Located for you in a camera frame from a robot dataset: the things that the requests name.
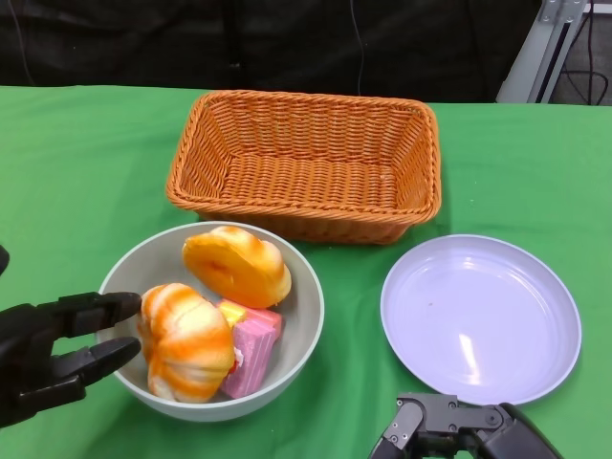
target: black curtain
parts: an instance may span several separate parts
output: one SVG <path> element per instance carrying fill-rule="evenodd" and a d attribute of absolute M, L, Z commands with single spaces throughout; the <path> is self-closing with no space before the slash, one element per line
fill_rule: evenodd
<path fill-rule="evenodd" d="M 12 1 L 23 47 L 9 8 Z M 535 0 L 353 0 L 361 93 L 492 101 Z M 0 84 L 356 94 L 350 0 L 0 0 Z"/>

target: orange wicker basket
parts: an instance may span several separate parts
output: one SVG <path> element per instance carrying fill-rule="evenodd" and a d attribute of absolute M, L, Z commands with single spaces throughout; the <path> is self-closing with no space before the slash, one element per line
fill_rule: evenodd
<path fill-rule="evenodd" d="M 414 100 L 212 92 L 191 109 L 166 194 L 289 239 L 388 244 L 440 208 L 438 126 Z"/>

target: toy croissant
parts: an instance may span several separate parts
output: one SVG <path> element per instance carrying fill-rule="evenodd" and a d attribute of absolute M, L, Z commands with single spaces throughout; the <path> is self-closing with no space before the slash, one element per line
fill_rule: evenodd
<path fill-rule="evenodd" d="M 187 238 L 183 259 L 212 291 L 253 309 L 274 306 L 291 290 L 291 274 L 278 248 L 237 227 Z"/>
<path fill-rule="evenodd" d="M 206 402 L 234 366 L 230 326 L 187 285 L 161 285 L 146 292 L 139 332 L 149 390 L 158 397 Z"/>

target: toy bread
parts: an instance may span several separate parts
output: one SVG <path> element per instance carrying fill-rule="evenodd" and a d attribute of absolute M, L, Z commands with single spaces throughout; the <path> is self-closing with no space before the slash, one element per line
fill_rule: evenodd
<path fill-rule="evenodd" d="M 291 274 L 274 244 L 236 227 L 218 227 L 187 238 L 186 267 L 220 296 L 254 309 L 280 302 Z"/>
<path fill-rule="evenodd" d="M 240 306 L 239 304 L 229 301 L 228 299 L 222 300 L 218 305 L 219 311 L 223 314 L 223 317 L 228 321 L 229 327 L 233 328 L 236 323 L 242 322 L 247 319 L 247 308 Z"/>
<path fill-rule="evenodd" d="M 276 331 L 259 320 L 247 319 L 233 327 L 237 365 L 223 381 L 221 390 L 233 399 L 259 390 L 268 368 Z"/>
<path fill-rule="evenodd" d="M 187 285 L 167 284 L 142 296 L 141 316 L 151 393 L 185 403 L 210 399 L 235 361 L 221 312 Z"/>

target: basket rim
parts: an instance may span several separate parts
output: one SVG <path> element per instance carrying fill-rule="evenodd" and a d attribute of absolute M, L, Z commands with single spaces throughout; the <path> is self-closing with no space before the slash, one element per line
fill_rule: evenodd
<path fill-rule="evenodd" d="M 343 204 L 320 204 L 308 202 L 290 202 L 276 200 L 270 205 L 263 199 L 234 199 L 202 197 L 188 193 L 180 186 L 183 177 L 183 164 L 191 149 L 193 133 L 204 115 L 205 110 L 217 101 L 227 98 L 277 99 L 294 98 L 309 102 L 326 102 L 357 104 L 359 106 L 387 106 L 407 111 L 418 112 L 426 119 L 426 129 L 429 131 L 428 146 L 428 190 L 426 202 L 419 208 L 381 208 L 375 206 L 349 206 Z M 249 213 L 266 216 L 312 217 L 327 220 L 342 220 L 368 223 L 397 223 L 412 225 L 423 223 L 433 217 L 441 206 L 441 158 L 438 136 L 438 125 L 433 110 L 418 100 L 402 98 L 376 98 L 357 96 L 335 96 L 327 94 L 303 94 L 285 92 L 266 92 L 251 90 L 221 90 L 203 94 L 194 102 L 184 134 L 179 141 L 177 153 L 170 167 L 166 182 L 168 200 L 179 208 L 202 213 Z"/>

